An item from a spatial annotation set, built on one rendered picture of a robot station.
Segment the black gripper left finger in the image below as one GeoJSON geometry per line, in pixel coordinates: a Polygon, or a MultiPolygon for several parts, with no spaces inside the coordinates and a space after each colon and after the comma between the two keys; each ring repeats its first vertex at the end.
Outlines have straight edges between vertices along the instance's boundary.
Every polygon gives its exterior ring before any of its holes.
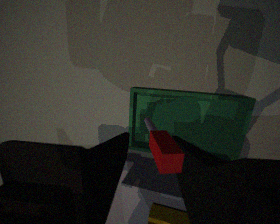
{"type": "Polygon", "coordinates": [[[69,186],[76,224],[105,224],[123,171],[129,132],[97,146],[10,140],[0,144],[0,175],[8,180],[69,186]]]}

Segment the green tray walls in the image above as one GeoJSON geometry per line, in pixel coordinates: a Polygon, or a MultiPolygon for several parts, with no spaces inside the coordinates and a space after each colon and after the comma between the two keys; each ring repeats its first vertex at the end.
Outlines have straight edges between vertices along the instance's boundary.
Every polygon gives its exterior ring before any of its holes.
{"type": "Polygon", "coordinates": [[[152,153],[149,147],[149,143],[135,141],[137,92],[241,102],[227,155],[221,153],[209,152],[227,162],[238,160],[240,158],[240,154],[246,138],[248,125],[254,109],[256,98],[248,97],[245,95],[232,95],[232,94],[171,90],[171,89],[159,89],[159,88],[146,88],[146,87],[130,88],[128,149],[148,152],[148,153],[152,153]]]}

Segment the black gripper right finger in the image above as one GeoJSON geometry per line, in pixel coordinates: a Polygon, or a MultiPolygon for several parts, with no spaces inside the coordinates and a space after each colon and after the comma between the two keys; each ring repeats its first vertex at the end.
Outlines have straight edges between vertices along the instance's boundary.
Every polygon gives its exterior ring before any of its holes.
{"type": "Polygon", "coordinates": [[[182,172],[176,174],[190,224],[238,224],[253,187],[280,187],[280,160],[227,162],[171,137],[185,153],[182,172]]]}

